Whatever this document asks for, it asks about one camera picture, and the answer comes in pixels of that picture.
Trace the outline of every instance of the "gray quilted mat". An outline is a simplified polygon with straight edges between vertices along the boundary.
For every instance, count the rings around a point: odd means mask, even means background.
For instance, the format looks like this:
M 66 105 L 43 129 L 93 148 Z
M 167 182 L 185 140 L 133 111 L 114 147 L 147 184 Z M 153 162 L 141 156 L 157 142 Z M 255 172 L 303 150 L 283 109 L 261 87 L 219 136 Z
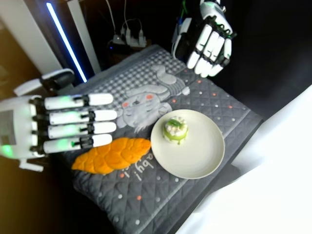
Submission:
M 200 78 L 159 46 L 151 46 L 104 71 L 72 93 L 112 93 L 101 108 L 118 112 L 118 137 L 149 138 L 155 121 L 171 110 L 192 109 L 221 129 L 226 153 L 210 176 L 186 180 L 165 171 L 149 152 L 129 168 L 108 175 L 74 172 L 74 187 L 108 215 L 121 234 L 172 232 L 190 214 L 210 182 L 235 155 L 261 118 L 210 80 Z M 71 165 L 82 152 L 69 152 Z

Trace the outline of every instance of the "plate rim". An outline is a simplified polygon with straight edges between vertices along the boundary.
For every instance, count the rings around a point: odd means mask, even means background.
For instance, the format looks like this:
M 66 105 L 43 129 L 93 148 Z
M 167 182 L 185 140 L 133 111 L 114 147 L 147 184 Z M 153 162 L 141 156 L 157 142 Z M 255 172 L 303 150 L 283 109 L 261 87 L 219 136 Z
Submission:
M 215 127 L 218 129 L 218 132 L 219 132 L 220 135 L 221 135 L 222 144 L 223 144 L 223 152 L 222 152 L 221 160 L 220 160 L 220 162 L 218 163 L 218 165 L 217 165 L 211 172 L 209 172 L 209 173 L 206 174 L 206 175 L 199 176 L 199 177 L 194 177 L 194 178 L 189 178 L 189 177 L 183 177 L 183 176 L 179 176 L 179 175 L 176 175 L 176 174 L 174 174 L 174 173 L 171 173 L 170 171 L 167 170 L 166 167 L 164 167 L 164 166 L 157 160 L 157 157 L 156 157 L 156 155 L 154 154 L 152 135 L 153 135 L 153 131 L 154 131 L 154 129 L 155 129 L 156 124 L 157 124 L 159 121 L 161 121 L 161 119 L 164 118 L 166 115 L 168 115 L 168 114 L 170 114 L 170 113 L 172 113 L 172 112 L 177 112 L 177 111 L 197 112 L 197 113 L 200 113 L 201 115 L 204 115 L 206 118 L 208 118 L 208 119 L 210 120 L 210 122 L 212 122 L 212 123 L 215 125 Z M 153 155 L 154 155 L 155 159 L 156 159 L 157 162 L 160 164 L 160 166 L 162 166 L 162 168 L 165 169 L 165 170 L 166 170 L 167 172 L 169 172 L 170 174 L 172 174 L 172 175 L 174 175 L 174 176 L 177 176 L 177 177 L 179 177 L 179 178 L 183 178 L 183 179 L 201 179 L 201 178 L 204 178 L 204 177 L 207 177 L 207 176 L 211 175 L 211 174 L 212 174 L 213 172 L 215 172 L 215 171 L 219 168 L 219 166 L 221 165 L 221 163 L 222 163 L 222 161 L 223 161 L 223 159 L 224 159 L 224 155 L 225 155 L 225 141 L 224 141 L 224 138 L 223 138 L 223 134 L 222 134 L 220 128 L 218 127 L 218 125 L 217 125 L 211 118 L 209 118 L 207 115 L 205 115 L 205 114 L 203 114 L 203 113 L 201 113 L 201 112 L 199 112 L 199 111 L 194 111 L 194 110 L 190 110 L 190 109 L 179 109 L 179 110 L 174 110 L 174 111 L 171 111 L 171 112 L 169 112 L 169 113 L 163 115 L 161 118 L 159 118 L 159 119 L 156 121 L 156 123 L 154 124 L 154 126 L 153 126 L 153 128 L 152 128 L 152 132 L 151 132 L 151 149 L 152 149 L 152 152 L 153 152 Z

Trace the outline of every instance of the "cupcake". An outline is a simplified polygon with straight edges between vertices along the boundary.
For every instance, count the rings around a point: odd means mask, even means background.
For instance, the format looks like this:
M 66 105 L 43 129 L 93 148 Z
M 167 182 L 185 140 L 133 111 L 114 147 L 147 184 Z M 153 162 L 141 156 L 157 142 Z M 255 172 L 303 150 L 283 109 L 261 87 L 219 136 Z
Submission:
M 163 135 L 167 141 L 179 145 L 185 140 L 188 131 L 189 128 L 185 119 L 175 116 L 165 124 Z

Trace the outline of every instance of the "croissant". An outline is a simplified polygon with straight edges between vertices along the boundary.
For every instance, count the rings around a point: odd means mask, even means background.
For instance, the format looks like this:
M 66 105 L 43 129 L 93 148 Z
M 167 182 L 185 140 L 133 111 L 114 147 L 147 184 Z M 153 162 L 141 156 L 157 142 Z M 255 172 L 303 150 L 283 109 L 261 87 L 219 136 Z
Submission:
M 95 147 L 78 156 L 72 169 L 108 174 L 139 161 L 150 148 L 151 142 L 143 138 L 118 138 L 108 145 Z

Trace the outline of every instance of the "plate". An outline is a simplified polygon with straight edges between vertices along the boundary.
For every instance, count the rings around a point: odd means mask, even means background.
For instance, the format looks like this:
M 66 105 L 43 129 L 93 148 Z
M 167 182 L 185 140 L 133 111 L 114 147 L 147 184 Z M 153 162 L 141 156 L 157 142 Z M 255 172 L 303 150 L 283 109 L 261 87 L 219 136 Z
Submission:
M 189 132 L 180 145 L 168 142 L 162 135 L 165 123 L 172 117 L 186 120 Z M 225 143 L 218 126 L 206 115 L 192 110 L 165 114 L 153 127 L 152 151 L 158 163 L 171 174 L 185 179 L 210 175 L 221 164 Z

